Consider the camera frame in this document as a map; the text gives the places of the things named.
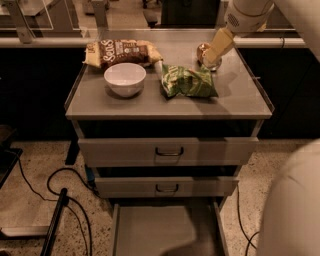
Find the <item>drawer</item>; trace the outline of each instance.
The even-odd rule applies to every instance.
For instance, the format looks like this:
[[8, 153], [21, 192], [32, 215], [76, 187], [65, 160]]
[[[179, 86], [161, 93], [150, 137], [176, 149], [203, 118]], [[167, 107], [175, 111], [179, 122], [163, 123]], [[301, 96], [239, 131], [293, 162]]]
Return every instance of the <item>drawer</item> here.
[[227, 256], [220, 212], [203, 198], [115, 204], [112, 256]]
[[258, 139], [116, 138], [79, 139], [89, 167], [244, 165]]
[[103, 198], [225, 197], [238, 181], [233, 177], [95, 178]]

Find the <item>drawer handle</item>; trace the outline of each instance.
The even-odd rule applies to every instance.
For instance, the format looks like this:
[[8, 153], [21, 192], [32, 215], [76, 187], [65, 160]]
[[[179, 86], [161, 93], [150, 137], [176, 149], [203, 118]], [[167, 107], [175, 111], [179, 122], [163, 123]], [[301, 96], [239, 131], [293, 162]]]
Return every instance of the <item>drawer handle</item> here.
[[156, 190], [157, 190], [157, 192], [160, 192], [160, 193], [175, 193], [179, 190], [179, 184], [176, 184], [176, 186], [172, 189], [160, 189], [159, 185], [157, 184]]
[[158, 156], [181, 156], [184, 152], [183, 147], [180, 148], [180, 151], [177, 153], [165, 153], [165, 152], [160, 152], [159, 149], [156, 147], [156, 154]]

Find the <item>brown chip bag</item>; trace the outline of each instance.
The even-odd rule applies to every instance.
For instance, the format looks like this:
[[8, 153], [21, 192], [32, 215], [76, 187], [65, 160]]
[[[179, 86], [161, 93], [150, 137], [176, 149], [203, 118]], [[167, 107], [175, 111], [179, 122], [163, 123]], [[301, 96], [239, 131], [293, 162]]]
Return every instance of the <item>brown chip bag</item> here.
[[162, 56], [149, 41], [106, 39], [87, 44], [84, 63], [108, 68], [123, 62], [149, 66], [159, 60]]

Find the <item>speckled floor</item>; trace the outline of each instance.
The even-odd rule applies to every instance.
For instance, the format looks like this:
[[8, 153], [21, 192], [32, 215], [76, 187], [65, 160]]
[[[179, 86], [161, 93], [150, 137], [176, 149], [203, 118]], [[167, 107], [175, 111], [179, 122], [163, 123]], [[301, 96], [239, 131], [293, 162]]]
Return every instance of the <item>speckled floor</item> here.
[[[263, 204], [273, 177], [288, 156], [308, 141], [261, 140], [249, 163], [241, 169], [238, 177], [241, 220], [249, 237], [259, 230]], [[69, 142], [14, 142], [12, 147], [23, 149], [21, 163], [25, 176], [34, 190], [45, 198], [57, 199], [46, 188], [46, 182], [56, 169], [65, 166]], [[75, 165], [68, 167], [76, 169], [85, 177], [81, 154]], [[57, 174], [52, 179], [51, 187], [55, 191], [66, 187], [68, 195], [83, 205], [91, 224], [93, 255], [108, 255], [112, 217], [107, 202], [94, 196], [70, 171]], [[0, 190], [0, 200], [1, 227], [48, 226], [56, 204], [43, 201], [29, 189], [18, 165]], [[69, 206], [78, 215], [88, 241], [88, 229], [83, 214], [74, 203], [71, 202]], [[239, 226], [237, 190], [227, 199], [221, 214], [230, 256], [245, 255], [247, 240]], [[44, 239], [0, 241], [0, 249], [6, 249], [12, 255], [40, 255], [43, 243]], [[80, 225], [68, 208], [63, 211], [52, 255], [86, 255]], [[255, 255], [252, 247], [248, 255]]]

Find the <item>concrete floor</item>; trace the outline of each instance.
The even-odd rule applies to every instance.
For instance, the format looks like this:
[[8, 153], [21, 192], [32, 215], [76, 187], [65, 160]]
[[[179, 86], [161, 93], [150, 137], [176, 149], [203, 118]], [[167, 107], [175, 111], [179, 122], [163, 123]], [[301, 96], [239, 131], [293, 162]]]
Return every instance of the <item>concrete floor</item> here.
[[[82, 1], [74, 0], [80, 26], [95, 30], [93, 16], [84, 15]], [[148, 8], [160, 13], [160, 6], [152, 1]], [[107, 11], [110, 29], [147, 28], [142, 14], [142, 0], [110, 1]], [[309, 140], [261, 140], [248, 164], [239, 174], [241, 220], [250, 237], [259, 230], [261, 213], [270, 184], [283, 163], [298, 147]], [[14, 142], [12, 147], [23, 149], [21, 163], [26, 178], [43, 197], [57, 199], [47, 187], [48, 177], [58, 168], [65, 166], [69, 148], [66, 141]], [[84, 161], [81, 153], [73, 167], [85, 178]], [[70, 171], [64, 171], [52, 179], [52, 188], [68, 189], [68, 195], [77, 199], [84, 207], [91, 224], [93, 255], [108, 255], [111, 237], [111, 209], [105, 200], [94, 196], [83, 186], [79, 178]], [[0, 227], [48, 226], [55, 208], [55, 202], [43, 201], [34, 194], [23, 180], [16, 165], [0, 190]], [[69, 204], [80, 219], [88, 241], [88, 228], [83, 214], [74, 203]], [[242, 234], [237, 215], [237, 190], [229, 197], [222, 209], [222, 221], [230, 256], [244, 255], [247, 241]], [[6, 249], [12, 255], [40, 255], [44, 239], [28, 241], [0, 241], [0, 250]], [[57, 231], [52, 255], [86, 255], [84, 238], [75, 215], [65, 208]], [[255, 255], [250, 248], [249, 255]]]

